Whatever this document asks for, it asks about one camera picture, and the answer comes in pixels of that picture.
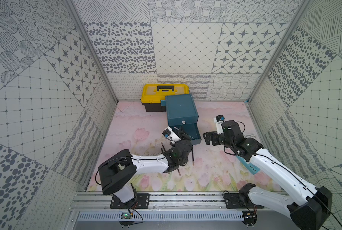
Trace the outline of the teal drawer cabinet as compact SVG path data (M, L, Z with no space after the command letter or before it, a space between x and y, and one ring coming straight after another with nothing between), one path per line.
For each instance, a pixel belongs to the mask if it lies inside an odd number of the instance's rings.
M169 126L196 124L199 119L197 108L191 94L165 97Z

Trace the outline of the grey pencil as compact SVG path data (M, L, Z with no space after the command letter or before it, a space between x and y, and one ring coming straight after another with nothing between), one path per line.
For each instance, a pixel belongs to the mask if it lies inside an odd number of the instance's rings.
M190 135L188 135L188 134L183 130L182 127L178 128L178 127L174 126L174 129L176 130L176 135L177 135L180 139L182 139L182 140L186 140L186 139L188 139L188 140L193 140L193 139L194 139L193 137L191 137Z

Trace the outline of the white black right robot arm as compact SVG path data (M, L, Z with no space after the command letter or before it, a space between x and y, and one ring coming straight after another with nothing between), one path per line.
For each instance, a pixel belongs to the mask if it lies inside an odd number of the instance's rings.
M273 179L287 195L281 195L247 183L239 190L242 203L263 206L290 218L301 230L319 230L331 215L332 193L318 188L288 169L256 139L246 138L239 124L226 121L223 115L214 118L216 131L206 132L207 145L222 145L232 155L258 167Z

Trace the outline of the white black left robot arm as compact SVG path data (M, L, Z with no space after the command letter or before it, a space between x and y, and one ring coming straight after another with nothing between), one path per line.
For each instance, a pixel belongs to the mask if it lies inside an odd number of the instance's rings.
M137 192L130 180L139 174L171 173L185 166L188 156L193 151L191 138L181 128L174 130L167 127L163 136L170 142L171 148L162 148L156 156L139 156L123 149L98 167L96 181L105 196L114 195L127 206L136 204Z

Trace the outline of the teal power strip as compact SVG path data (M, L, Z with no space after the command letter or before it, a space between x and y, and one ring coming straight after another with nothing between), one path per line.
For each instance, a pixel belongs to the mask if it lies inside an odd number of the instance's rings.
M237 156L237 159L248 169L248 171L252 174L255 175L256 173L258 173L260 171L260 169L256 166L254 166L251 163L248 163L247 161L245 161L242 157Z

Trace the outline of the yellow black toolbox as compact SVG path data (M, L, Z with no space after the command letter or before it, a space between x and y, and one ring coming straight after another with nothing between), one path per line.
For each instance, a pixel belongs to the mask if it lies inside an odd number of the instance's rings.
M141 103L146 112L165 112L166 96L189 94L186 84L146 84L143 87Z

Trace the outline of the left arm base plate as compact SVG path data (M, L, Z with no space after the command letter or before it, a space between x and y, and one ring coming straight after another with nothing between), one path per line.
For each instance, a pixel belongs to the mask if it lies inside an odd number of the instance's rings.
M136 194L134 198L123 203L116 195L112 196L111 209L148 209L150 202L149 193Z

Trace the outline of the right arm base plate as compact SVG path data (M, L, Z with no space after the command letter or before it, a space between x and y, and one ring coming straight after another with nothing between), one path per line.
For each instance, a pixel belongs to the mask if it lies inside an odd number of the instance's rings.
M222 197L227 209L255 210L264 208L264 206L254 205L250 201L242 201L240 199L239 193L230 193L228 191L224 191L222 193Z

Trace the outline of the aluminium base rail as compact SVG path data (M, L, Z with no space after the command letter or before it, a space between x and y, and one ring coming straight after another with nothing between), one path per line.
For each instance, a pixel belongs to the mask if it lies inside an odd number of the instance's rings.
M225 210L222 192L148 192L150 202L148 209L140 211L177 211L177 210ZM112 195L101 192L78 192L69 206L70 211L102 211L111 209Z

